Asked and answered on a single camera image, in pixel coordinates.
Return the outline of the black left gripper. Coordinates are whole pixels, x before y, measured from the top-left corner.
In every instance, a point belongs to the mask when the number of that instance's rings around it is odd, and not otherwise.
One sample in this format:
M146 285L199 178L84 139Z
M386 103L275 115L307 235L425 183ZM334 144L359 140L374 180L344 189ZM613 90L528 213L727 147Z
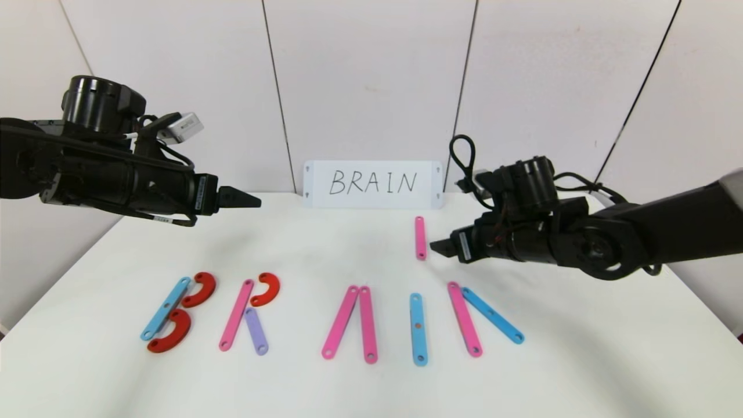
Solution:
M132 216L157 222L196 222L223 208L257 208L262 200L234 187L218 187L218 177L197 174L165 159L132 165Z

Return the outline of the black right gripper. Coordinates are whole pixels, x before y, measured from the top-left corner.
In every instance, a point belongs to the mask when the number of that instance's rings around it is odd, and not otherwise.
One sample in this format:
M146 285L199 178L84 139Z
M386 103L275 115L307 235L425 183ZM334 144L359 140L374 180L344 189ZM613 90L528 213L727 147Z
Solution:
M429 243L430 250L446 258L456 257L462 264L496 258L516 261L509 246L510 234L498 222L476 222L454 230L446 240Z

